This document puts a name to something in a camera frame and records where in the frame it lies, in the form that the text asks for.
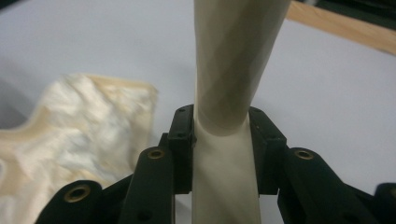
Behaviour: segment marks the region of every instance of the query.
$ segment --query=white wrinkled material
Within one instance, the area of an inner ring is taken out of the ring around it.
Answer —
[[[26,138],[13,138],[23,129],[0,132],[0,223],[33,223],[70,182],[90,179],[105,188],[133,171],[147,147],[156,91],[144,83],[115,83],[67,76],[42,98],[44,131]]]

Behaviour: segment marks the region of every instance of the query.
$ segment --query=cylindrical rod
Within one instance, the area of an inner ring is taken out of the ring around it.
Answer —
[[[215,135],[243,123],[290,0],[195,0],[198,120]]]

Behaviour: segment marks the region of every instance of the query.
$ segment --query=brass insert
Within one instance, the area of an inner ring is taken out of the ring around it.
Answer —
[[[148,153],[148,157],[153,160],[157,160],[162,158],[165,155],[165,152],[160,149],[152,150]]]
[[[296,155],[296,157],[298,157],[300,159],[307,160],[307,161],[314,159],[314,155],[311,152],[301,150],[301,149],[295,151],[294,155]]]
[[[64,200],[68,203],[76,203],[83,200],[91,193],[91,188],[88,185],[78,185],[67,191],[64,195]]]

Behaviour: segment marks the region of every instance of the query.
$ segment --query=black plastic part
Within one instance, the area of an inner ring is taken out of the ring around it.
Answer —
[[[192,149],[196,142],[193,125],[193,105],[183,106],[175,112],[167,135],[174,156],[175,194],[187,194],[192,188]]]
[[[70,197],[76,194],[88,193],[80,201],[68,202],[66,195]],[[94,210],[101,198],[102,187],[90,180],[80,180],[61,188],[41,212],[37,224],[86,224],[94,223]]]
[[[317,153],[305,148],[287,150],[284,170],[290,184],[281,186],[281,203],[293,204],[292,201],[298,200],[304,209],[302,217],[305,219],[301,223],[378,223]],[[295,207],[283,207],[282,217],[292,214],[293,209]]]
[[[373,214],[383,224],[396,223],[396,184],[381,184],[376,188],[373,204]]]
[[[164,147],[144,150],[120,212],[119,223],[174,223],[172,152]]]
[[[251,106],[248,114],[259,193],[277,195],[286,137],[260,109]]]

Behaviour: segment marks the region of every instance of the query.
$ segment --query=screw hole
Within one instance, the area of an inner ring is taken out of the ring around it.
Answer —
[[[297,150],[297,151],[294,152],[294,154],[298,158],[303,159],[303,160],[309,161],[309,160],[314,159],[314,155],[312,155],[312,153],[310,153],[308,151],[305,151],[305,150]]]
[[[148,210],[141,211],[137,214],[137,220],[139,221],[148,221],[152,218],[152,213]]]
[[[342,217],[343,217],[343,219],[344,219],[345,221],[347,221],[347,222],[349,222],[349,223],[353,223],[353,224],[361,223],[361,222],[359,221],[359,219],[358,219],[355,215],[353,215],[353,214],[351,214],[351,213],[348,213],[348,212],[343,213],[343,214],[342,214]]]
[[[162,158],[164,155],[165,155],[165,153],[160,149],[155,149],[148,153],[148,157],[153,160]]]
[[[83,200],[91,193],[91,188],[88,185],[78,185],[64,195],[64,200],[68,203],[76,203]]]
[[[391,189],[390,194],[393,196],[394,199],[396,199],[396,188]]]

